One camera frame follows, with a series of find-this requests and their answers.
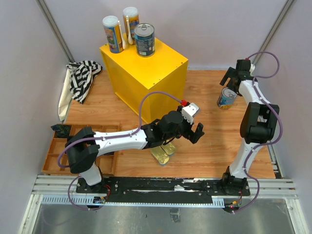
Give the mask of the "corn can with pull tab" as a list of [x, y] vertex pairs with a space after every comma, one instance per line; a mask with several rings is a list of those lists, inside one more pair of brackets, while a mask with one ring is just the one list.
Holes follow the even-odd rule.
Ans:
[[228, 110], [232, 107], [236, 97], [236, 92], [232, 91], [228, 87], [224, 87], [217, 100], [217, 105], [220, 109]]

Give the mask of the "blue short can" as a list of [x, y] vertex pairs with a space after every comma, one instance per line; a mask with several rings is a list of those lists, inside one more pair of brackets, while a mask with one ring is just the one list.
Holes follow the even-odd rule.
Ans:
[[137, 53], [150, 57], [155, 53], [155, 29], [151, 24], [141, 23], [134, 29]]

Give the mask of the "tall can mixed beans label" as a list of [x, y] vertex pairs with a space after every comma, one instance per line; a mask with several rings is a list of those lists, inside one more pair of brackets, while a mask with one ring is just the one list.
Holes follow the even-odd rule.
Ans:
[[134, 29], [139, 24], [138, 9], [131, 6], [124, 8], [123, 20], [127, 41], [130, 45], [133, 45], [135, 42]]

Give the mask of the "tall can orange label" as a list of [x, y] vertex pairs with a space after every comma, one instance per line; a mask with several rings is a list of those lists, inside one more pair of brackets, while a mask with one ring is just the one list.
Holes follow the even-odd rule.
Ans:
[[109, 49], [118, 54], [125, 49], [120, 21], [116, 16], [106, 16], [102, 20], [103, 28], [107, 37]]

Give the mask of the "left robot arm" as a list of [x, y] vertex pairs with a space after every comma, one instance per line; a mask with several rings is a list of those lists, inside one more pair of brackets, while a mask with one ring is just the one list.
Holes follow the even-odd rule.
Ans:
[[161, 119], [142, 125], [138, 132], [95, 132], [90, 126], [69, 136], [65, 145], [67, 167], [72, 174], [81, 176], [94, 193], [104, 188], [104, 180], [96, 158], [116, 151], [150, 149], [170, 143], [174, 138], [184, 137], [195, 144], [205, 134], [199, 123], [195, 131], [181, 111], [170, 111]]

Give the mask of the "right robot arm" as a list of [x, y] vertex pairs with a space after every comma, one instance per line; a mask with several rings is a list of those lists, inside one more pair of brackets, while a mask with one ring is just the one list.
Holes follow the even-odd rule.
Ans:
[[229, 67], [220, 82], [224, 88], [217, 101], [219, 108], [229, 109], [237, 96], [243, 97], [247, 104], [240, 125], [241, 145], [218, 183], [219, 190], [225, 195], [247, 195], [247, 173], [256, 154], [273, 138], [278, 122], [279, 106], [270, 104], [262, 96], [252, 75], [254, 69], [248, 58], [239, 59], [234, 68]]

